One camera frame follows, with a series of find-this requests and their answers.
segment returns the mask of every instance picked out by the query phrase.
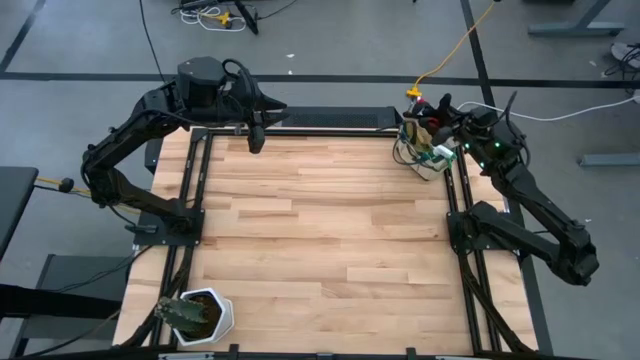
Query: white plant pot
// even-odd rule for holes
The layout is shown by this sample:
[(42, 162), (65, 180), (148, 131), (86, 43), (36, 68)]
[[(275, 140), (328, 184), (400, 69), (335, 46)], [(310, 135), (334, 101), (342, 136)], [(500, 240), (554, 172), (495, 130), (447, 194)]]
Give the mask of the white plant pot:
[(233, 303), (230, 300), (225, 299), (222, 295), (217, 293), (212, 288), (185, 291), (182, 293), (182, 295), (180, 295), (180, 299), (189, 299), (196, 294), (202, 293), (210, 294), (211, 296), (213, 296), (216, 303), (218, 303), (218, 306), (220, 306), (221, 310), (220, 320), (218, 320), (218, 325), (216, 325), (215, 329), (213, 329), (213, 333), (211, 334), (211, 336), (204, 339), (189, 341), (185, 339), (182, 334), (180, 334), (180, 331), (173, 329), (173, 333), (176, 334), (176, 337), (178, 338), (178, 340), (180, 341), (180, 345), (182, 346), (192, 346), (207, 342), (215, 343), (233, 328)]

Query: wooden tabletop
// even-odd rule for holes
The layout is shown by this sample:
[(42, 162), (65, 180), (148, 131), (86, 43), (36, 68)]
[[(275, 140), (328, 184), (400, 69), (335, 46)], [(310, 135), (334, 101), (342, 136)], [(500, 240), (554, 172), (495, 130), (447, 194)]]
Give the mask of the wooden tabletop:
[[(271, 136), (252, 155), (244, 137), (214, 138), (189, 289), (213, 287), (230, 299), (235, 328), (189, 350), (227, 351), (235, 343), (243, 352), (472, 353), (444, 179), (425, 182), (396, 164), (393, 141)], [(178, 197), (188, 146), (184, 131), (165, 138), (154, 193)], [(467, 164), (474, 200), (502, 209), (489, 179), (473, 160)], [(155, 247), (133, 265), (114, 344), (157, 301), (166, 252)], [(485, 251), (485, 258), (496, 307), (535, 348), (516, 257)]]

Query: floor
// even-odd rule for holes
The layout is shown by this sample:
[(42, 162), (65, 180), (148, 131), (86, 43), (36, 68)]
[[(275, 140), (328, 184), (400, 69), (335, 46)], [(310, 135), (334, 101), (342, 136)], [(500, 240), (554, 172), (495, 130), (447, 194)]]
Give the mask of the floor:
[[(466, 31), (460, 3), (451, 0), (300, 0), (260, 23), (261, 34), (206, 32), (170, 14), (175, 0), (145, 0), (148, 27), (163, 72), (195, 56), (237, 58), (255, 74), (418, 75), (434, 68)], [(256, 1), (262, 14), (288, 0)], [(8, 48), (36, 0), (0, 2), (0, 49)], [(489, 0), (472, 1), (477, 19)], [(611, 38), (538, 39), (526, 24), (575, 19), (592, 3), (573, 6), (503, 1), (478, 30), (490, 78), (617, 80), (602, 72)], [(612, 2), (598, 17), (624, 21), (619, 41), (637, 42), (640, 3)], [(49, 0), (7, 71), (26, 73), (153, 74), (155, 65), (137, 3), (112, 0)], [(468, 42), (438, 74), (476, 78)], [(160, 82), (0, 80), (0, 164), (35, 166), (42, 176), (79, 180), (89, 142), (122, 123), (145, 91)], [(404, 110), (408, 84), (264, 83), (267, 94), (290, 105), (396, 106)], [(450, 92), (456, 103), (482, 101), (478, 86), (426, 85), (428, 99)], [(570, 113), (626, 98), (616, 89), (493, 87), (498, 105), (518, 90), (513, 110), (539, 117)], [(537, 264), (547, 322), (558, 355), (589, 358), (636, 356), (640, 313), (640, 242), (633, 223), (640, 211), (639, 170), (583, 169), (584, 153), (640, 151), (640, 105), (585, 114), (553, 123), (515, 120), (528, 135), (531, 169), (539, 186), (571, 216), (583, 221), (598, 248), (601, 267), (585, 288), (570, 287)], [(142, 151), (120, 164), (146, 187), (151, 175)], [(528, 227), (539, 227), (527, 219)], [(125, 255), (132, 236), (109, 212), (76, 197), (35, 192), (0, 264), (0, 282), (33, 286), (48, 253)], [(0, 325), (0, 356), (10, 348), (17, 321)], [(51, 343), (34, 344), (47, 347)], [(84, 342), (92, 349), (103, 342)]]

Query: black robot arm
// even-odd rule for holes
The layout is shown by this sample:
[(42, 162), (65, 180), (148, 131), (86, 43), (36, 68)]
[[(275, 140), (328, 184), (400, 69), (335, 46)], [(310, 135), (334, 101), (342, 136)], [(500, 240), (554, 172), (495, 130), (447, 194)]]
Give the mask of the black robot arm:
[[(539, 257), (551, 271), (572, 285), (587, 285), (598, 269), (596, 250), (584, 225), (569, 218), (536, 185), (527, 169), (530, 159), (525, 136), (509, 119), (511, 103), (501, 117), (495, 111), (478, 107), (460, 112), (451, 107), (451, 95), (446, 94), (437, 109), (422, 104), (420, 113), (405, 114), (430, 121), (432, 143), (439, 145), (453, 137), (489, 176), (493, 187), (504, 197), (522, 205), (553, 235), (556, 242), (538, 236), (515, 222), (508, 214), (479, 202), (456, 218), (462, 222), (465, 237), (490, 238), (502, 248), (522, 250)], [(523, 161), (520, 153), (526, 153)]]
[[(239, 67), (237, 73), (228, 64)], [(285, 104), (262, 94), (249, 71), (235, 60), (219, 62), (211, 57), (195, 58), (178, 66), (175, 80), (147, 92), (129, 119), (83, 155), (82, 178), (93, 201), (101, 207), (124, 203), (157, 215), (172, 233), (188, 232), (196, 209), (178, 199), (163, 199), (132, 185), (115, 166), (150, 139), (163, 138), (178, 128), (221, 127), (230, 123), (249, 128), (249, 149), (259, 153), (264, 128), (280, 121), (270, 110)], [(134, 231), (154, 231), (136, 229)]]

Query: wire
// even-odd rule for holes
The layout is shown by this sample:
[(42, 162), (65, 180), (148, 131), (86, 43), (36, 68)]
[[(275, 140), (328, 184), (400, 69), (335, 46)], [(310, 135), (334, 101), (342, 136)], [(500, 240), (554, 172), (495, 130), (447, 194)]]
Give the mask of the wire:
[[(600, 105), (600, 106), (594, 106), (594, 107), (590, 107), (588, 109), (584, 109), (584, 110), (580, 110), (571, 114), (567, 114), (567, 115), (563, 115), (563, 116), (559, 116), (559, 117), (555, 117), (555, 118), (548, 118), (548, 119), (544, 119), (544, 118), (537, 118), (537, 117), (533, 117), (533, 116), (528, 116), (528, 115), (522, 115), (522, 114), (518, 114), (515, 113), (513, 111), (510, 112), (511, 115), (513, 116), (517, 116), (523, 119), (529, 119), (529, 120), (536, 120), (536, 121), (558, 121), (558, 120), (564, 120), (564, 119), (568, 119), (570, 117), (574, 117), (574, 116), (578, 116), (578, 115), (582, 115), (584, 113), (588, 113), (591, 111), (595, 111), (595, 110), (601, 110), (601, 109), (607, 109), (607, 108), (612, 108), (612, 107), (616, 107), (616, 106), (620, 106), (623, 104), (626, 104), (628, 102), (632, 102), (636, 99), (640, 99), (640, 96), (634, 96), (632, 98), (617, 102), (617, 103), (613, 103), (613, 104), (606, 104), (606, 105)], [(487, 109), (491, 109), (491, 110), (495, 110), (495, 111), (499, 111), (499, 112), (504, 112), (503, 109), (497, 108), (497, 107), (493, 107), (487, 104), (483, 104), (483, 103), (478, 103), (475, 101), (467, 101), (465, 103), (463, 103), (462, 105), (458, 106), (458, 110), (462, 109), (463, 107), (467, 106), (467, 105), (476, 105), (476, 106), (482, 106), (482, 107), (486, 107)]]
[(114, 213), (117, 217), (119, 217), (120, 219), (122, 219), (122, 220), (124, 220), (124, 221), (128, 222), (128, 223), (129, 223), (129, 225), (131, 225), (131, 226), (133, 226), (133, 227), (135, 227), (135, 226), (136, 226), (136, 224), (135, 224), (133, 221), (131, 221), (131, 220), (127, 219), (127, 218), (126, 218), (126, 217), (124, 217), (124, 216), (122, 216), (122, 214), (120, 214), (116, 209), (114, 209), (112, 205), (109, 205), (109, 209), (111, 209), (111, 212), (112, 212), (112, 213)]
[(231, 22), (233, 22), (233, 20), (242, 21), (243, 26), (240, 29), (211, 28), (207, 27), (202, 21), (203, 18), (215, 19), (220, 14), (222, 14), (222, 10), (220, 10), (220, 8), (217, 6), (206, 7), (203, 10), (180, 10), (180, 20), (188, 25), (199, 24), (203, 29), (207, 31), (240, 32), (247, 28), (247, 23), (242, 17), (229, 17), (229, 21)]
[(151, 48), (151, 54), (153, 54), (153, 60), (156, 62), (156, 67), (158, 68), (158, 74), (160, 74), (160, 79), (162, 79), (163, 83), (167, 81), (164, 79), (164, 75), (162, 75), (162, 70), (160, 70), (160, 63), (158, 63), (158, 57), (156, 56), (156, 51), (153, 48), (153, 43), (151, 42), (151, 37), (149, 36), (149, 30), (147, 29), (147, 21), (144, 18), (144, 7), (142, 6), (142, 0), (138, 0), (138, 4), (140, 4), (140, 17), (142, 18), (142, 27), (144, 27), (144, 33), (147, 35), (147, 42), (149, 42), (149, 47)]
[(244, 75), (247, 77), (247, 80), (249, 80), (249, 85), (251, 86), (251, 108), (255, 109), (256, 107), (256, 103), (258, 102), (258, 98), (256, 96), (256, 88), (255, 88), (255, 83), (254, 81), (252, 81), (252, 77), (251, 77), (251, 72), (249, 71), (249, 69), (247, 69), (244, 65), (242, 65), (242, 63), (236, 59), (226, 59), (222, 62), (222, 69), (224, 70), (225, 74), (233, 77), (233, 78), (237, 78), (238, 76), (235, 74), (230, 73), (229, 71), (227, 71), (227, 64), (236, 64), (236, 66), (238, 66), (238, 68), (240, 68), (240, 71), (242, 71), (244, 73)]
[(420, 165), (420, 161), (415, 161), (415, 162), (406, 162), (404, 159), (402, 159), (402, 161), (398, 160), (398, 158), (396, 157), (396, 151), (398, 151), (398, 142), (400, 142), (400, 138), (396, 138), (396, 142), (393, 144), (393, 147), (391, 148), (391, 156), (393, 157), (393, 161), (395, 161), (396, 163), (400, 164), (400, 165), (407, 165), (407, 166), (413, 166), (413, 165)]
[[(85, 281), (81, 281), (81, 282), (77, 282), (77, 283), (73, 283), (73, 284), (68, 284), (65, 285), (59, 289), (56, 290), (49, 290), (51, 292), (56, 292), (56, 293), (65, 293), (86, 285), (89, 285), (91, 283), (94, 283), (100, 279), (102, 279), (103, 277), (109, 276), (115, 272), (118, 272), (121, 269), (124, 269), (125, 267), (129, 267), (131, 265), (133, 265), (133, 263), (140, 257), (142, 256), (142, 254), (144, 254), (145, 252), (147, 252), (149, 249), (151, 249), (151, 246), (147, 246), (146, 248), (140, 250), (140, 252), (138, 252), (137, 254), (133, 255), (133, 253), (129, 256), (127, 256), (126, 258), (124, 258), (122, 261), (120, 261), (114, 268), (112, 268), (111, 270), (104, 270), (104, 271), (100, 271), (97, 272), (95, 274), (93, 274), (90, 278), (88, 278)], [(128, 262), (124, 262), (126, 261), (128, 258), (131, 258), (131, 261)]]
[[(61, 181), (58, 180), (53, 180), (53, 179), (48, 179), (48, 178), (44, 178), (44, 177), (37, 177), (36, 178), (37, 181), (40, 182), (44, 182), (44, 183), (48, 183), (48, 184), (54, 184), (54, 185), (60, 185), (62, 184)], [(61, 194), (71, 194), (71, 195), (77, 195), (80, 196), (82, 198), (85, 199), (91, 199), (91, 192), (87, 189), (83, 189), (83, 188), (78, 188), (78, 187), (74, 187), (71, 192), (65, 193), (62, 192), (56, 188), (50, 188), (50, 187), (46, 187), (46, 186), (40, 186), (40, 185), (34, 185), (34, 187), (38, 188), (38, 189), (42, 189), (42, 190), (49, 190), (49, 191), (55, 191), (57, 193), (61, 193)], [(120, 210), (129, 213), (131, 215), (140, 215), (140, 212), (135, 210), (135, 208), (131, 208), (125, 204), (118, 204), (116, 205), (116, 207), (118, 207)]]
[[(640, 43), (634, 44), (634, 45), (628, 45), (627, 47), (631, 48), (631, 50), (629, 50), (622, 57), (622, 59), (618, 60), (618, 63), (616, 65), (613, 65), (612, 67), (605, 70), (604, 75), (611, 76), (617, 73), (621, 73), (622, 80), (625, 81), (627, 80), (627, 74), (630, 74), (631, 75), (631, 78), (629, 79), (630, 81), (633, 81), (636, 79), (636, 76), (638, 75), (638, 73), (640, 73), (640, 68), (634, 68), (633, 66), (631, 66), (631, 62), (634, 60), (640, 59)], [(625, 91), (629, 95), (633, 94), (633, 89), (625, 89)]]
[(50, 347), (48, 349), (44, 349), (44, 350), (41, 350), (41, 351), (38, 351), (38, 352), (34, 352), (33, 354), (27, 354), (27, 355), (24, 355), (24, 356), (19, 356), (16, 359), (19, 359), (21, 357), (27, 357), (27, 356), (28, 357), (40, 356), (40, 355), (48, 354), (48, 353), (50, 353), (52, 351), (56, 351), (58, 349), (61, 349), (61, 348), (65, 347), (65, 346), (67, 346), (69, 344), (72, 344), (72, 343), (74, 343), (74, 342), (76, 342), (78, 340), (81, 340), (82, 338), (85, 338), (85, 337), (87, 337), (87, 336), (89, 336), (89, 335), (91, 335), (93, 333), (98, 332), (105, 325), (107, 325), (109, 323), (109, 321), (111, 321), (113, 318), (115, 318), (118, 314), (120, 314), (120, 309), (118, 309), (113, 314), (109, 315), (108, 318), (104, 319), (103, 322), (101, 322), (98, 326), (94, 327), (93, 329), (87, 330), (87, 331), (83, 332), (82, 334), (80, 334), (80, 335), (78, 335), (78, 336), (76, 336), (76, 337), (74, 337), (72, 339), (69, 339), (69, 340), (67, 340), (67, 341), (65, 341), (63, 343), (58, 344), (58, 345), (52, 346), (52, 347)]
[(513, 105), (513, 102), (515, 101), (517, 95), (518, 95), (517, 91), (514, 91), (511, 94), (511, 96), (509, 97), (509, 101), (507, 102), (507, 107), (505, 108), (504, 112), (502, 113), (502, 115), (500, 115), (498, 119), (504, 116), (505, 122), (507, 123), (507, 128), (509, 128), (509, 131), (511, 132), (511, 134), (517, 139), (516, 141), (518, 141), (520, 145), (522, 145), (522, 147), (524, 148), (524, 152), (527, 157), (527, 159), (524, 161), (524, 167), (528, 168), (529, 165), (531, 164), (531, 151), (529, 150), (529, 145), (527, 145), (527, 142), (525, 141), (524, 136), (516, 132), (516, 130), (513, 127), (513, 124), (511, 123), (511, 117), (510, 117), (511, 106)]
[(420, 82), (426, 78), (429, 77), (435, 73), (437, 73), (438, 71), (442, 70), (442, 68), (449, 62), (449, 60), (451, 60), (451, 58), (453, 57), (453, 55), (458, 52), (458, 50), (460, 49), (460, 46), (462, 46), (462, 43), (467, 39), (467, 37), (469, 37), (469, 34), (471, 34), (478, 25), (480, 25), (480, 23), (482, 23), (482, 21), (484, 20), (484, 18), (487, 17), (487, 15), (489, 15), (489, 13), (491, 12), (491, 10), (493, 9), (493, 6), (495, 5), (495, 1), (491, 2), (491, 5), (489, 5), (489, 8), (484, 12), (484, 14), (482, 14), (482, 16), (480, 16), (480, 18), (478, 19), (478, 21), (476, 21), (475, 24), (473, 24), (473, 26), (471, 28), (469, 28), (469, 30), (467, 31), (466, 34), (464, 34), (462, 36), (462, 38), (460, 39), (460, 41), (458, 42), (458, 45), (456, 45), (455, 48), (453, 48), (453, 50), (449, 53), (449, 55), (447, 55), (446, 58), (444, 58), (444, 60), (442, 60), (442, 62), (440, 63), (440, 65), (438, 65), (435, 69), (428, 71), (422, 75), (420, 75), (418, 77), (418, 80), (416, 80), (416, 82), (413, 84), (413, 88), (410, 91), (415, 91), (417, 93), (419, 93), (420, 91), (418, 90), (418, 85), (420, 84)]
[[(53, 179), (45, 178), (45, 177), (42, 177), (42, 176), (38, 176), (36, 178), (36, 180), (44, 182), (44, 183), (54, 184), (54, 185), (61, 185), (62, 184), (62, 181), (53, 180)], [(83, 193), (85, 195), (91, 195), (91, 192), (89, 190), (83, 189), (83, 188), (79, 188), (79, 187), (73, 187), (73, 191), (77, 191), (77, 192)]]
[(288, 3), (287, 5), (285, 5), (285, 6), (281, 7), (280, 9), (278, 9), (278, 10), (276, 10), (276, 11), (272, 12), (272, 13), (271, 13), (271, 14), (269, 14), (269, 15), (266, 15), (266, 16), (259, 16), (256, 20), (264, 20), (264, 19), (270, 18), (270, 17), (272, 17), (273, 15), (276, 15), (277, 13), (279, 13), (279, 12), (283, 11), (284, 9), (288, 8), (289, 6), (291, 6), (291, 5), (295, 4), (295, 3), (296, 3), (296, 1), (298, 1), (298, 0), (293, 0), (293, 1), (291, 1), (291, 2), (290, 2), (290, 3)]

